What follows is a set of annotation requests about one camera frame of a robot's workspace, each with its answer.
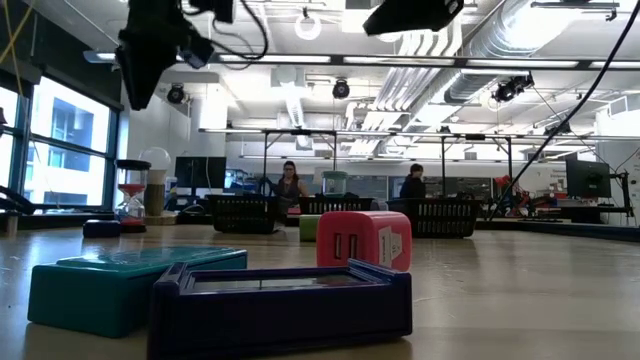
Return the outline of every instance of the dark jacket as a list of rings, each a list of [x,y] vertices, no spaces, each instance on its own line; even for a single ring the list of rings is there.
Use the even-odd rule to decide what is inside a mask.
[[[427,188],[422,179],[407,177],[400,189],[401,199],[424,198],[427,195]]]

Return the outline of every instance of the pink block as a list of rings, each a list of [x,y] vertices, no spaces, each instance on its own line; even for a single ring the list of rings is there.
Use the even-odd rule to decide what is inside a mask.
[[[324,213],[316,233],[318,266],[346,266],[349,258],[396,270],[411,266],[411,222],[393,211]]]

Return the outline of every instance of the hourglass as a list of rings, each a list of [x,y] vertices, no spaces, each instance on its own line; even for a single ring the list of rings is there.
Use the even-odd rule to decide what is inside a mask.
[[[147,186],[149,168],[151,164],[146,161],[116,160],[118,190],[124,195],[124,200],[115,208],[115,215],[120,221],[122,232],[147,231],[142,194]]]

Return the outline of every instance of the glass window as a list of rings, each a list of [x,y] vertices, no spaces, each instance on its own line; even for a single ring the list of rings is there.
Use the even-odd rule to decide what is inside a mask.
[[[32,143],[24,191],[38,204],[102,205],[104,167],[102,157]]]
[[[16,109],[18,108],[18,94],[0,88],[0,107],[4,111],[7,126],[16,126]]]
[[[2,186],[9,186],[11,154],[13,154],[13,137],[4,134],[0,137],[0,185]]]
[[[97,101],[42,78],[34,88],[31,131],[106,152],[109,114]]]

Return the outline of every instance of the black basket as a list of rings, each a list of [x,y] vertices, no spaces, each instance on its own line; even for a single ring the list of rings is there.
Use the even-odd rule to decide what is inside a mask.
[[[301,197],[300,213],[319,215],[329,211],[369,211],[373,198]]]
[[[456,199],[399,199],[389,210],[411,221],[414,238],[464,238],[473,235],[480,201]]]
[[[278,217],[278,199],[262,196],[207,195],[213,228],[220,232],[271,234]]]

